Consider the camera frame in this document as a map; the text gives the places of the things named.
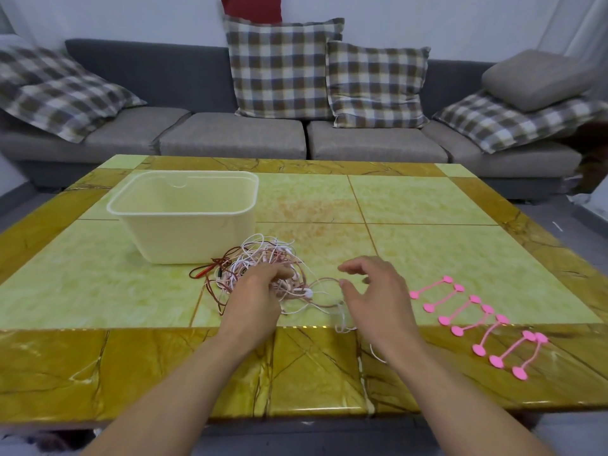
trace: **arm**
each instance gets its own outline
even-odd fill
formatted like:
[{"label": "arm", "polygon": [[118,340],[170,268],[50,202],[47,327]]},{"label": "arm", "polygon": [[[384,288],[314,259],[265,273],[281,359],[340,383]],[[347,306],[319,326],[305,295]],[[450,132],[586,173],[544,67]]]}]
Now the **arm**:
[{"label": "arm", "polygon": [[384,354],[409,388],[446,454],[554,454],[464,376],[432,354],[418,332],[406,281],[390,263],[363,256],[338,269],[367,275],[365,294],[348,280],[340,281],[348,309],[365,338]]},{"label": "arm", "polygon": [[217,335],[110,424],[83,456],[191,454],[234,370],[276,329],[281,307],[271,294],[271,281],[292,275],[278,264],[248,270],[230,297]]}]

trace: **sofa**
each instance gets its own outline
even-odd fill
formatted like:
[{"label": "sofa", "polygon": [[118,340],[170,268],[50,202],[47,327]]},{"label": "sofa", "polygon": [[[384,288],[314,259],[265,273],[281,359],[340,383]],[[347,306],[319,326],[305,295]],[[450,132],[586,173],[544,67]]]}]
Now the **sofa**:
[{"label": "sofa", "polygon": [[[85,68],[148,102],[123,110],[74,144],[0,115],[0,151],[38,187],[63,188],[115,154],[188,155],[374,162],[460,163],[510,199],[558,191],[581,156],[557,140],[488,155],[442,123],[416,129],[336,129],[332,122],[234,115],[228,49],[69,39]],[[493,64],[429,60],[421,91],[430,118],[481,88]]]}]

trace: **checkered throw pillow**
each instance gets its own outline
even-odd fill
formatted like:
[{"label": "checkered throw pillow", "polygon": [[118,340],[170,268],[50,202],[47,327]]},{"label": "checkered throw pillow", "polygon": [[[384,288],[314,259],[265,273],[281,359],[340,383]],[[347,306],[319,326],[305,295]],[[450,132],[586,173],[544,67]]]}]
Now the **checkered throw pillow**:
[{"label": "checkered throw pillow", "polygon": [[325,45],[344,19],[259,24],[224,16],[237,115],[328,120]]},{"label": "checkered throw pillow", "polygon": [[0,50],[0,108],[67,141],[80,142],[121,109],[145,104],[59,52]]},{"label": "checkered throw pillow", "polygon": [[575,128],[605,112],[608,104],[583,96],[536,112],[521,112],[485,91],[437,112],[433,119],[471,139],[489,154]]},{"label": "checkered throw pillow", "polygon": [[327,44],[327,90],[334,128],[421,128],[418,93],[430,48],[363,48]]}]

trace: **floor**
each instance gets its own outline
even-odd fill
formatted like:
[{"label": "floor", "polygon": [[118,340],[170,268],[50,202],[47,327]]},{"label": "floor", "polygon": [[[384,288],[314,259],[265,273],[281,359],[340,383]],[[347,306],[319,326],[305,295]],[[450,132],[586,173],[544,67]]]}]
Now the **floor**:
[{"label": "floor", "polygon": [[[0,216],[0,232],[8,229],[52,194],[39,194],[8,214]],[[518,204],[524,213],[541,224],[582,258],[608,276],[608,240],[592,232],[571,214],[573,206],[565,196],[528,205]],[[608,412],[544,415],[535,433],[560,456],[605,455],[608,448]],[[211,426],[206,429],[193,454],[369,454],[435,456],[443,452],[422,418],[374,420],[331,420],[316,422],[265,422]],[[16,437],[0,440],[0,456],[41,454]],[[63,455],[77,454],[64,452]]]}]

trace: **hand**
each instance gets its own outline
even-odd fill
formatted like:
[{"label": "hand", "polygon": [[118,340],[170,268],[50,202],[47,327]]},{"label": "hand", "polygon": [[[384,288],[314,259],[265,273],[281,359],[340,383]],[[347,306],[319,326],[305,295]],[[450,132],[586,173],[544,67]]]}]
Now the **hand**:
[{"label": "hand", "polygon": [[348,280],[340,280],[340,287],[355,324],[389,362],[404,346],[423,344],[406,281],[391,263],[377,256],[361,256],[341,264],[338,270],[366,276],[364,282],[369,286],[364,294]]},{"label": "hand", "polygon": [[248,354],[277,328],[281,305],[270,288],[276,280],[291,278],[294,271],[281,264],[258,264],[245,272],[226,303],[218,336],[236,342]]}]

